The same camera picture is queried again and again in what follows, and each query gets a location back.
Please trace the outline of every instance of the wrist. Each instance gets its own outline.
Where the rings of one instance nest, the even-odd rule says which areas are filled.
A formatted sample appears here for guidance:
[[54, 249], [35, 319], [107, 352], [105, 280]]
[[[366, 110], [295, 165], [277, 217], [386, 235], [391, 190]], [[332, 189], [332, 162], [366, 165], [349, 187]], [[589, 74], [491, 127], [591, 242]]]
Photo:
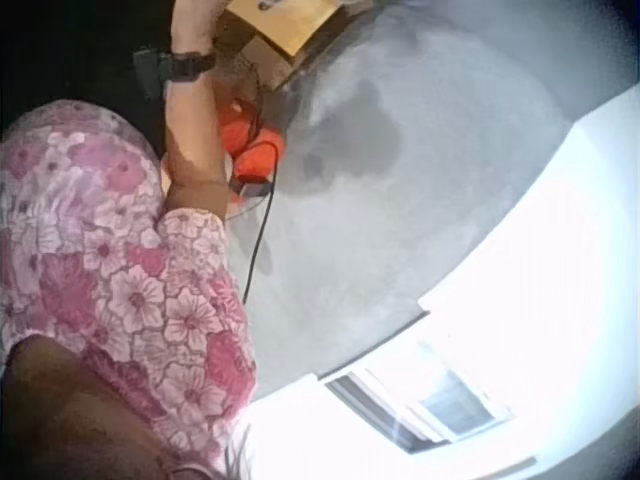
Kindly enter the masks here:
[[171, 53], [200, 53], [208, 55], [213, 51], [213, 39], [197, 37], [178, 37], [171, 39]]

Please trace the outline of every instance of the window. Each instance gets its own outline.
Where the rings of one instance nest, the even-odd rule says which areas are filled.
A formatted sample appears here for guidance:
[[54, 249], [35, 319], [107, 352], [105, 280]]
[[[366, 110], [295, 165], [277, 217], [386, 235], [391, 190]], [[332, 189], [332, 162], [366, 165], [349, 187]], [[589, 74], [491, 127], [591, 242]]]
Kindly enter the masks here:
[[460, 441], [510, 418], [417, 332], [387, 342], [327, 388], [409, 453]]

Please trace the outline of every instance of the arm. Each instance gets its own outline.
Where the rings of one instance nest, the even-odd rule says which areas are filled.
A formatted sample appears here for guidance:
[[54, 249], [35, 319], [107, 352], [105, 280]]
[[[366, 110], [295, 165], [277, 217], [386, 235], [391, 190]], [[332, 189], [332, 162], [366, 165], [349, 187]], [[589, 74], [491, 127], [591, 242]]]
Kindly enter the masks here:
[[[213, 26], [224, 0], [176, 0], [171, 25], [173, 53], [212, 49]], [[189, 83], [169, 82], [165, 107], [167, 167], [171, 187], [165, 210], [208, 210], [224, 221], [228, 187], [211, 72]]]

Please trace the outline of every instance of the watch strap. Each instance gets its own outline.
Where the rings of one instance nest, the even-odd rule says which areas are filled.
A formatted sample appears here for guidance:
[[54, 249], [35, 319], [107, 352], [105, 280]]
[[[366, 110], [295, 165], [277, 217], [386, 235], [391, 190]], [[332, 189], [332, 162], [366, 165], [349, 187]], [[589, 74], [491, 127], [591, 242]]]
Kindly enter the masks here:
[[161, 54], [160, 77], [172, 82], [194, 82], [201, 73], [211, 70], [216, 63], [214, 53], [198, 52]]

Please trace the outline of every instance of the hand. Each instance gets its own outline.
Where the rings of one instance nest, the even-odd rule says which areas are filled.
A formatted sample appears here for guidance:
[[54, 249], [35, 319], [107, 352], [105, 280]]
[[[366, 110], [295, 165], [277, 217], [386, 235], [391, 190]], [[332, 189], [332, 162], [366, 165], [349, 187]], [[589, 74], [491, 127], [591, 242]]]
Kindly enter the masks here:
[[174, 53], [211, 50], [215, 24], [230, 0], [175, 0], [171, 20]]

